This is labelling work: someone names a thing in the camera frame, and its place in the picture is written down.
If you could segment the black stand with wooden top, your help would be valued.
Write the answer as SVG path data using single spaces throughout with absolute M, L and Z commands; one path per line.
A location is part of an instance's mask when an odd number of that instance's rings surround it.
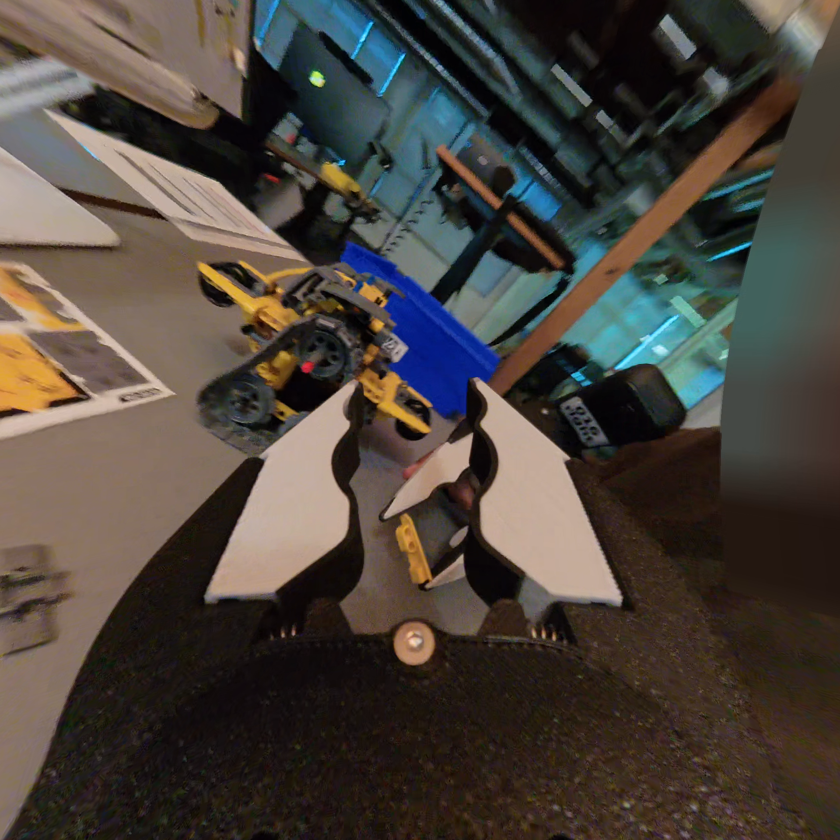
M 575 257 L 561 235 L 515 194 L 512 165 L 479 135 L 457 152 L 436 148 L 440 176 L 434 192 L 444 215 L 472 234 L 431 290 L 441 304 L 460 293 L 487 254 L 528 273 L 574 272 Z

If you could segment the white tray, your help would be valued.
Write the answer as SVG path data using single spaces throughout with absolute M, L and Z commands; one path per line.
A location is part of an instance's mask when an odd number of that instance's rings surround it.
M 98 217 L 1 150 L 1 246 L 120 245 L 120 237 Z

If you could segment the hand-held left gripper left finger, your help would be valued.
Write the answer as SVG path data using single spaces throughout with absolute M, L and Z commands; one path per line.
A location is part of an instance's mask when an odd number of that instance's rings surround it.
M 361 580 L 364 546 L 351 487 L 364 394 L 352 381 L 262 456 L 206 603 L 341 602 Z

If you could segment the white paper with lines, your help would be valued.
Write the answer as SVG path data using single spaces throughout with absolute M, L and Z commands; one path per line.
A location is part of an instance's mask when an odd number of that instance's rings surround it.
M 195 241 L 305 263 L 306 258 L 212 178 L 47 111 L 86 152 Z

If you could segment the blue plastic bin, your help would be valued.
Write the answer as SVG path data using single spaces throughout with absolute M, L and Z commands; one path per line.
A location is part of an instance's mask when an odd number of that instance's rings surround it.
M 408 346 L 393 370 L 441 417 L 465 414 L 469 380 L 488 382 L 500 364 L 497 353 L 388 259 L 347 244 L 341 260 L 360 274 L 390 282 L 403 294 L 390 297 L 386 305 L 396 335 Z

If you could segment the wooden beam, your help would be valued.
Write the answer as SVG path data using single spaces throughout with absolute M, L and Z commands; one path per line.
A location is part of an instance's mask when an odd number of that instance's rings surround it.
M 795 108 L 803 86 L 803 80 L 780 77 L 761 91 L 499 365 L 490 388 L 500 396 L 507 394 L 722 175 Z

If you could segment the yellow printed instruction sheet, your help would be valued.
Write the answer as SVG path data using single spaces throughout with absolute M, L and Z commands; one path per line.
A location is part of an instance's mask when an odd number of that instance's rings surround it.
M 2 262 L 2 441 L 174 395 L 45 278 Z

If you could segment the grey toy brick piece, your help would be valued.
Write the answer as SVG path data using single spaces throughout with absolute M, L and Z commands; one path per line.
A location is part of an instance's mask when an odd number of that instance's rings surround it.
M 1 550 L 1 657 L 53 643 L 57 610 L 69 596 L 69 575 L 43 544 Z

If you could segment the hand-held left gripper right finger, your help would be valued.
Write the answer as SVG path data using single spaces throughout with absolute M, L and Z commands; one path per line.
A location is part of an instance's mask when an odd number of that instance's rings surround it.
M 487 383 L 469 381 L 472 438 L 465 573 L 483 603 L 530 581 L 548 604 L 622 608 L 624 593 L 574 484 L 570 458 Z

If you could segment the dark monitor with green light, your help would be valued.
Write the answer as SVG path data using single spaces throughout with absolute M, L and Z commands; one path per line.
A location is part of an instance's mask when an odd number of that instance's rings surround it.
M 392 118 L 390 105 L 342 60 L 327 41 L 300 25 L 278 72 L 292 90 L 290 110 L 316 145 L 335 153 L 348 170 L 359 171 L 373 156 Z

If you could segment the small yellow toy brick piece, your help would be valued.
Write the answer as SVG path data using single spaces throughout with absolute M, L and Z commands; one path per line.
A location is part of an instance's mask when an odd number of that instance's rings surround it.
M 400 514 L 395 538 L 398 549 L 407 562 L 412 583 L 418 587 L 426 586 L 433 579 L 433 575 L 417 527 L 406 512 Z

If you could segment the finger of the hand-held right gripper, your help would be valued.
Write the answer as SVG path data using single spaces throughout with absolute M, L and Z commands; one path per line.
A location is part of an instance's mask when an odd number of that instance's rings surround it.
M 466 577 L 465 548 L 468 527 L 463 527 L 449 541 L 449 546 L 428 567 L 428 579 L 420 584 L 424 592 L 449 585 Z
M 380 520 L 386 522 L 398 517 L 430 498 L 437 489 L 454 484 L 469 467 L 472 444 L 473 435 L 467 434 L 438 446 L 404 480 L 394 498 L 381 511 Z

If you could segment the yellow grey toy vehicle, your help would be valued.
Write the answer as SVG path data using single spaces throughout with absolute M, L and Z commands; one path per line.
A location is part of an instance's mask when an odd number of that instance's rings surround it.
M 205 299 L 236 308 L 249 355 L 205 384 L 197 419 L 216 438 L 259 455 L 347 384 L 363 420 L 383 417 L 406 440 L 431 431 L 433 406 L 396 372 L 408 346 L 388 308 L 403 290 L 346 264 L 263 274 L 244 261 L 197 264 Z

